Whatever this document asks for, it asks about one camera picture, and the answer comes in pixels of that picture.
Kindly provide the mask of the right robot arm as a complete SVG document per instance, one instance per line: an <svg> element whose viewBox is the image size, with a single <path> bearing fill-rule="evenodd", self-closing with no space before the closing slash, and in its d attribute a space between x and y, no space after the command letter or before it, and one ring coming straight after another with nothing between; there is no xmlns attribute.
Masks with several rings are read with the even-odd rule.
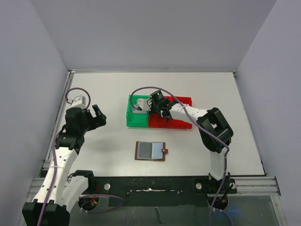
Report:
<svg viewBox="0 0 301 226"><path fill-rule="evenodd" d="M214 107L203 110L184 104L175 98L169 101L160 90L150 95L152 113L162 117L193 123L199 130L204 146L210 151L209 175L219 181L227 174L227 155L234 132L221 111Z"/></svg>

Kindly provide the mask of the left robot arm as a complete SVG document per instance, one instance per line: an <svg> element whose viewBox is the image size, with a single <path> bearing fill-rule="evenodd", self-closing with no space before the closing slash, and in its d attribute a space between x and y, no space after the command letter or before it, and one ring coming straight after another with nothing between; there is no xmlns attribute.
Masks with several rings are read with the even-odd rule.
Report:
<svg viewBox="0 0 301 226"><path fill-rule="evenodd" d="M67 226L70 211L85 191L96 188L91 170L77 170L77 181L66 185L70 169L85 142L84 135L106 125L106 116L98 105L88 109L71 107L66 111L65 124L52 144L53 161L46 177L31 202L26 202L22 214L28 226Z"/></svg>

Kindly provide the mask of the brown leather card holder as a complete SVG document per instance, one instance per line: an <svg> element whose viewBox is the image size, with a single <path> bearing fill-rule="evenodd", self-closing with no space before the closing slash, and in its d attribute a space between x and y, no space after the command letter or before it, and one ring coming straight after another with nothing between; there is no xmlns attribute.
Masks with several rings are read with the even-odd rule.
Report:
<svg viewBox="0 0 301 226"><path fill-rule="evenodd" d="M165 161L168 149L165 142L137 141L135 145L135 160Z"/></svg>

